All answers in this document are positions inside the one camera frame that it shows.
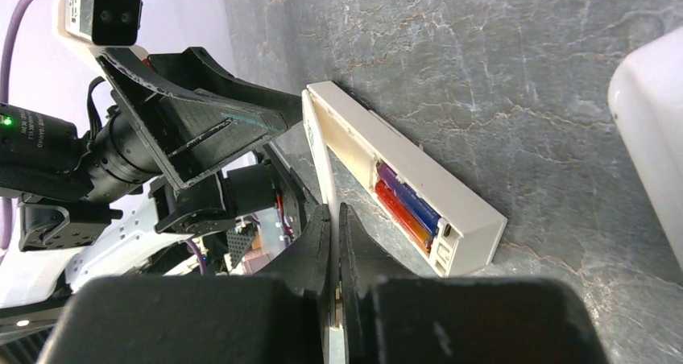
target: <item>red wire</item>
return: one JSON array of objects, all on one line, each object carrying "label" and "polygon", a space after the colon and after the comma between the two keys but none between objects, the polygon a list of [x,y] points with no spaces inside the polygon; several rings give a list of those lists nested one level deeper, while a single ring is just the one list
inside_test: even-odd
[{"label": "red wire", "polygon": [[153,71],[156,71],[156,70],[154,70],[154,66],[151,65],[151,62],[149,61],[149,58],[145,58],[145,59],[143,60],[143,63],[144,63],[148,68],[152,69]]},{"label": "red wire", "polygon": [[278,194],[277,195],[277,201],[278,201],[278,210],[279,210],[279,221],[280,224],[282,225],[282,230],[285,232],[285,234],[291,234],[292,229],[289,228],[284,223],[284,205],[282,204],[282,195]]}]

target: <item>black camera lens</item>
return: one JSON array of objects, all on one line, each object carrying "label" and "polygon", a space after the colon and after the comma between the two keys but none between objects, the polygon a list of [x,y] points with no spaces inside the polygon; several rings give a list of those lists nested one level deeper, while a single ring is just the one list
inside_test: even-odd
[{"label": "black camera lens", "polygon": [[102,19],[102,22],[104,22],[104,23],[111,23],[111,19],[112,19],[111,11],[109,11],[109,10],[102,11],[100,13],[100,19]]},{"label": "black camera lens", "polygon": [[124,12],[124,13],[121,15],[121,22],[123,22],[123,24],[128,24],[128,23],[130,23],[132,20],[133,20],[133,17],[130,16],[130,12]]}]

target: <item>camera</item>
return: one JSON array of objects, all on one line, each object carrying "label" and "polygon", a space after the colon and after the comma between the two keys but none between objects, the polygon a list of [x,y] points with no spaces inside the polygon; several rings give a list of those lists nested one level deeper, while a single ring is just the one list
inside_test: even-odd
[{"label": "camera", "polygon": [[142,0],[64,0],[66,30],[97,46],[133,46]]}]

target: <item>black plastic housing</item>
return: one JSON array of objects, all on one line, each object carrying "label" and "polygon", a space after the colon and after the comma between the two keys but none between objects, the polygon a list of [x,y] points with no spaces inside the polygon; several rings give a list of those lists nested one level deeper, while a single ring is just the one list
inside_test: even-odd
[{"label": "black plastic housing", "polygon": [[301,98],[240,81],[203,48],[98,58],[115,99],[174,189],[187,188],[301,121]]},{"label": "black plastic housing", "polygon": [[132,46],[138,40],[142,0],[93,0],[93,44]]},{"label": "black plastic housing", "polygon": [[97,135],[82,164],[93,183],[93,190],[84,197],[91,203],[117,201],[160,174],[133,127],[119,113]]},{"label": "black plastic housing", "polygon": [[71,122],[0,103],[0,196],[77,201],[92,189],[71,177],[81,154]]},{"label": "black plastic housing", "polygon": [[342,205],[339,222],[337,261],[323,206],[256,275],[96,279],[66,306],[39,362],[328,362],[327,300],[337,285],[326,273],[340,263],[348,363],[608,363],[566,284],[410,276],[351,207]]},{"label": "black plastic housing", "polygon": [[149,192],[159,215],[155,231],[208,234],[231,230],[237,216],[275,205],[274,179],[275,170],[263,163],[229,171],[226,176],[217,172],[178,192],[160,177],[152,181]]},{"label": "black plastic housing", "polygon": [[121,219],[123,215],[120,210],[110,209],[108,204],[84,201],[64,203],[42,199],[39,204],[20,202],[20,209],[21,251],[90,246],[112,219]]}]

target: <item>black cable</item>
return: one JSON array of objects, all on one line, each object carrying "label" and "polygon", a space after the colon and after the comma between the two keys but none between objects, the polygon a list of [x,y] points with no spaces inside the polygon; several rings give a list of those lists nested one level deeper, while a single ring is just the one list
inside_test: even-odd
[{"label": "black cable", "polygon": [[163,250],[161,250],[161,251],[157,251],[155,254],[153,254],[153,255],[150,257],[149,266],[152,266],[152,265],[154,265],[155,263],[157,263],[158,261],[160,261],[161,258],[163,258],[164,255],[165,255],[171,248],[173,248],[173,246],[166,247],[165,249],[163,249]]},{"label": "black cable", "polygon": [[205,241],[205,246],[207,249],[209,249],[210,254],[212,254],[214,251],[216,251],[216,250],[213,250],[213,248],[220,249],[220,250],[218,250],[218,252],[222,252],[223,255],[230,254],[230,248],[226,244],[227,239],[226,239],[226,243],[223,243],[223,241],[221,241],[221,239],[218,238],[218,236],[216,234],[212,234],[212,235],[205,236],[202,240]]},{"label": "black cable", "polygon": [[93,101],[93,91],[99,84],[104,82],[105,79],[102,77],[95,77],[90,81],[88,85],[88,100],[86,105],[88,107],[88,120],[90,121],[90,140],[93,141],[97,136],[97,133],[102,130],[102,120],[100,119],[100,114],[97,112],[95,107],[95,102]]},{"label": "black cable", "polygon": [[251,223],[255,223],[256,225],[261,225],[261,222],[259,221],[259,219],[256,218],[254,214],[247,215],[245,219],[247,219]]}]

